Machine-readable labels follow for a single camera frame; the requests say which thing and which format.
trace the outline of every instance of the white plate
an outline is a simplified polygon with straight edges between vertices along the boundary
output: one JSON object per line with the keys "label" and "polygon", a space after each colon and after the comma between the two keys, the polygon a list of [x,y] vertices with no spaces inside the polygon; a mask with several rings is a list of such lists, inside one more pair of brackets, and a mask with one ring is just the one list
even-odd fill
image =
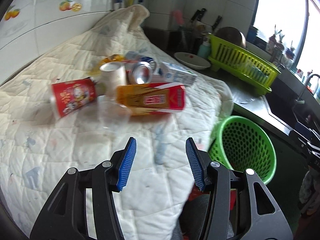
{"label": "white plate", "polygon": [[197,55],[186,53],[186,52],[176,52],[174,57],[183,65],[196,70],[204,70],[211,67],[211,64],[204,58]]}

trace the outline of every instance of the metal screw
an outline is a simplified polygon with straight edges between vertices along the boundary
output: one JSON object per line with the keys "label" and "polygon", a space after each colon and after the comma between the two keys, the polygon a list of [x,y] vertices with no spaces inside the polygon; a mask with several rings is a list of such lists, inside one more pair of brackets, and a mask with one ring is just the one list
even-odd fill
{"label": "metal screw", "polygon": [[218,163],[218,162],[211,162],[210,165],[211,165],[212,167],[214,167],[214,168],[220,167],[220,163]]}
{"label": "metal screw", "polygon": [[68,170],[68,174],[75,174],[76,173],[76,169],[75,168],[70,168]]}
{"label": "metal screw", "polygon": [[245,172],[246,172],[247,174],[249,174],[249,175],[253,175],[253,174],[254,174],[254,170],[253,170],[253,169],[250,169],[250,168],[247,168],[247,169],[245,170]]}
{"label": "metal screw", "polygon": [[111,166],[111,162],[110,161],[105,161],[102,163],[102,167],[108,168]]}

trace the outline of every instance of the kitchen counter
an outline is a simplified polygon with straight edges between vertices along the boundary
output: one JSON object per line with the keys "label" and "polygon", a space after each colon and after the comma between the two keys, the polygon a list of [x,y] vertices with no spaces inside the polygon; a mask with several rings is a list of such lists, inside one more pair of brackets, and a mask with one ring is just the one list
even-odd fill
{"label": "kitchen counter", "polygon": [[293,145],[293,141],[289,138],[289,132],[292,128],[270,114],[271,111],[266,98],[257,95],[252,85],[222,69],[217,72],[208,69],[199,71],[199,73],[224,81],[233,94],[234,110],[236,112]]}

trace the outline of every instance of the white quilt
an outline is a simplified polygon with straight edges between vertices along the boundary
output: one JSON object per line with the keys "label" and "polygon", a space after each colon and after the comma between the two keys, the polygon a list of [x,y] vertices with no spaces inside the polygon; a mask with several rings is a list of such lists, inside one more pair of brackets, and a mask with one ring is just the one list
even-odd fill
{"label": "white quilt", "polygon": [[[87,77],[112,54],[138,50],[156,61],[178,64],[145,37],[141,5],[106,15],[94,28],[52,49],[0,88],[0,184],[14,221],[29,236],[49,194],[70,167],[92,169],[123,149],[130,136],[137,153],[127,186],[114,199],[126,240],[170,239],[194,183],[185,153],[193,137],[207,149],[210,133],[233,107],[228,86],[198,73],[186,88],[186,108],[166,116],[134,117],[126,133],[105,135],[92,106],[55,121],[50,84]],[[91,192],[87,218],[95,237]]]}

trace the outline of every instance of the green plastic basket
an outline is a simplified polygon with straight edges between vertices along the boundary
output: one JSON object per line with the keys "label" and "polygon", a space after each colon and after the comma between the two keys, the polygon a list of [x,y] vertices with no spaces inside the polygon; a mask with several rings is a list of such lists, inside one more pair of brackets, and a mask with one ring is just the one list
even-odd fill
{"label": "green plastic basket", "polygon": [[252,168],[268,184],[276,172],[276,153],[268,135],[254,122],[241,116],[230,116],[216,130],[209,150],[212,160],[228,169]]}
{"label": "green plastic basket", "polygon": [[280,74],[275,65],[216,36],[210,35],[210,41],[211,55],[208,59],[212,62],[212,70],[222,68],[228,71],[253,85],[259,95],[272,91],[270,86]]}

